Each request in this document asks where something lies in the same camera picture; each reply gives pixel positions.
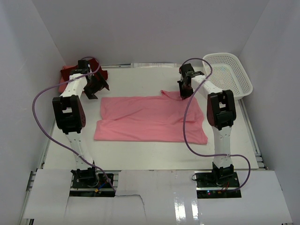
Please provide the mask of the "pink t shirt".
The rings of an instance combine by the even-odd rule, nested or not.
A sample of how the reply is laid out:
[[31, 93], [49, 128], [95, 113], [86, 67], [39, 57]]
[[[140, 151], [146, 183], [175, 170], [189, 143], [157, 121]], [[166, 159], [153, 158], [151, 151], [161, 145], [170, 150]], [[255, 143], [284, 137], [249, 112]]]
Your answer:
[[[94, 133], [96, 141], [183, 143], [183, 117], [188, 100], [177, 91], [162, 90], [159, 96], [104, 97]], [[206, 145], [204, 114], [194, 98], [187, 113], [189, 143]]]

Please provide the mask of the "white perforated plastic basket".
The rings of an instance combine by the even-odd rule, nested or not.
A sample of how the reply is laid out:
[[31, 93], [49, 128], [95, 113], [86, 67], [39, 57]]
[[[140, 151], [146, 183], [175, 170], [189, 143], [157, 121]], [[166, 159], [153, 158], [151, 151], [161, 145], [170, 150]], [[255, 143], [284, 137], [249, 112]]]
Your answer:
[[223, 90], [231, 90], [235, 100], [248, 96], [253, 91], [253, 85], [237, 56], [221, 52], [211, 53], [203, 57], [203, 69], [209, 81]]

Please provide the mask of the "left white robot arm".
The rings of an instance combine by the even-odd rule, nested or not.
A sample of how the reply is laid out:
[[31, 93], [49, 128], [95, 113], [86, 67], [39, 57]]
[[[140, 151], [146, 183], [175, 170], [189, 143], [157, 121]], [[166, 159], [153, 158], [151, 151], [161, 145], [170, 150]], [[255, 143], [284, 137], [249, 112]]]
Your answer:
[[79, 60], [76, 66], [64, 67], [60, 73], [62, 80], [69, 82], [61, 89], [61, 95], [52, 100], [56, 124], [66, 135], [71, 149], [75, 151], [76, 169], [71, 171], [75, 181], [93, 188], [99, 184], [99, 175], [92, 167], [94, 161], [83, 140], [86, 116], [80, 97], [85, 93], [88, 99], [97, 99], [98, 91], [108, 90], [108, 73], [103, 71], [98, 61], [92, 57]]

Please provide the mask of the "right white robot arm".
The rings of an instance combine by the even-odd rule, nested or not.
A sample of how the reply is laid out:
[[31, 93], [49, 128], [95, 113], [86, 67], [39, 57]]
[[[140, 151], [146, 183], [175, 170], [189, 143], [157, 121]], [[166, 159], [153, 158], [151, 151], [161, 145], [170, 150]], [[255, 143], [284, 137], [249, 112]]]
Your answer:
[[[201, 71], [195, 71], [190, 63], [183, 63], [179, 68], [181, 75], [178, 81], [180, 97], [187, 99], [187, 107], [183, 117], [183, 137], [185, 144], [192, 153], [201, 157], [213, 157], [212, 171], [208, 181], [217, 187], [222, 187], [234, 176], [234, 166], [231, 159], [230, 134], [234, 121], [236, 120], [236, 109], [233, 92], [231, 90], [217, 89], [208, 81]], [[195, 92], [203, 92], [207, 99], [207, 120], [214, 134], [213, 155], [203, 155], [191, 149], [187, 140], [186, 122], [189, 107], [194, 100]]]

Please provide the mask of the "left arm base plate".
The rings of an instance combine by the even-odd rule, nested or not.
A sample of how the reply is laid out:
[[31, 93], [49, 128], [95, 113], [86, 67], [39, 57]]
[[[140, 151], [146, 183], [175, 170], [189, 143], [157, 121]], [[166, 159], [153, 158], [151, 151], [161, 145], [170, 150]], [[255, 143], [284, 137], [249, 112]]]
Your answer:
[[86, 170], [71, 170], [72, 181], [69, 196], [71, 197], [115, 197], [108, 180], [113, 185], [114, 174], [97, 172], [94, 167]]

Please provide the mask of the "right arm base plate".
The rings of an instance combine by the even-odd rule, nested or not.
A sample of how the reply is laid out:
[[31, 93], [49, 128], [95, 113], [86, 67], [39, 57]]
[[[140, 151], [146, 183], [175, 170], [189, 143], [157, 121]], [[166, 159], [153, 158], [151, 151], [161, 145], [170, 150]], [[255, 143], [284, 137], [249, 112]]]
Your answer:
[[236, 172], [233, 176], [219, 181], [213, 177], [212, 172], [195, 172], [192, 181], [196, 183], [198, 199], [229, 199], [241, 198], [241, 191], [235, 190], [240, 186]]

